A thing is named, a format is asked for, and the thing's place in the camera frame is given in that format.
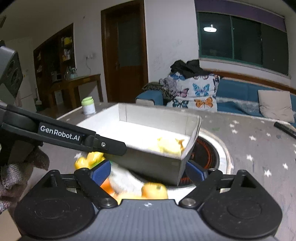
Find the wooden door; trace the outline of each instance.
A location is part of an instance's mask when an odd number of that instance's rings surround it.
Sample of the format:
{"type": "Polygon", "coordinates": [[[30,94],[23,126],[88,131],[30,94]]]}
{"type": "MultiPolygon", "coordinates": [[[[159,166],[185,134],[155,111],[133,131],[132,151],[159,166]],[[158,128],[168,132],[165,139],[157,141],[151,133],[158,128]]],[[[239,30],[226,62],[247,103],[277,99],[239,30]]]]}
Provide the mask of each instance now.
{"type": "Polygon", "coordinates": [[[134,103],[148,82],[143,9],[142,1],[131,1],[102,11],[103,58],[109,102],[134,103]]]}

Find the purple wall trim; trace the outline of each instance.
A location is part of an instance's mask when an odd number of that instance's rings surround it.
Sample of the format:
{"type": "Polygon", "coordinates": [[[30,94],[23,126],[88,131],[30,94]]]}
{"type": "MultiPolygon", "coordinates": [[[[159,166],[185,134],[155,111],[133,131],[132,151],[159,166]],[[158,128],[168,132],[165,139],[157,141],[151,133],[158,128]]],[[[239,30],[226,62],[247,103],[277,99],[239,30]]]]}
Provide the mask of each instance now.
{"type": "Polygon", "coordinates": [[[226,0],[195,0],[195,9],[197,12],[217,12],[248,18],[286,32],[284,18],[250,5],[226,0]]]}

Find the black handle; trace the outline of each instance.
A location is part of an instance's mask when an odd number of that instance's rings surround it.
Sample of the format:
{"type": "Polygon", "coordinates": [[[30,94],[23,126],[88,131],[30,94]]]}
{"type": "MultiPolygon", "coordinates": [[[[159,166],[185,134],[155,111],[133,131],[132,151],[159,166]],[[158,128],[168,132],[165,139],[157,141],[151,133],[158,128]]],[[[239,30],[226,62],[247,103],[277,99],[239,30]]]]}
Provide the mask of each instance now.
{"type": "Polygon", "coordinates": [[[122,156],[123,142],[101,137],[95,131],[81,128],[38,113],[7,105],[1,127],[9,133],[85,152],[99,151],[122,156]]]}

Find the gray cloth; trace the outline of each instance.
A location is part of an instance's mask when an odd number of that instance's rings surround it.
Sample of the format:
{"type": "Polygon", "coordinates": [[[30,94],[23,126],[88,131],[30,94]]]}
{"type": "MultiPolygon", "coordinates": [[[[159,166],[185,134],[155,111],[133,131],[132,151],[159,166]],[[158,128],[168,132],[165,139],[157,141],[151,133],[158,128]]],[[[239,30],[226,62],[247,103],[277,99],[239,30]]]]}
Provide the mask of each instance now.
{"type": "Polygon", "coordinates": [[[24,162],[0,167],[0,213],[17,204],[34,167],[49,168],[49,158],[39,147],[35,147],[24,162]]]}
{"type": "Polygon", "coordinates": [[[168,76],[164,79],[160,79],[159,83],[170,92],[170,95],[172,95],[173,97],[177,95],[177,81],[174,80],[172,77],[168,76]]]}

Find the white box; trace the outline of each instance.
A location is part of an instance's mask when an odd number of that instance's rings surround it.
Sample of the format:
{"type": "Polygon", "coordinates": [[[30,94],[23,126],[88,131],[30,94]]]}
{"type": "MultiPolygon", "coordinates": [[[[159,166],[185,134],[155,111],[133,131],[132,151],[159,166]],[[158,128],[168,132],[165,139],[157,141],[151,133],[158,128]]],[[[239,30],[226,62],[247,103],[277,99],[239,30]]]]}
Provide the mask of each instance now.
{"type": "Polygon", "coordinates": [[[126,144],[125,155],[105,154],[107,159],[160,182],[178,185],[198,137],[200,123],[199,115],[173,108],[120,103],[89,117],[78,126],[126,144]],[[150,150],[160,137],[184,139],[185,149],[181,156],[150,150]]]}

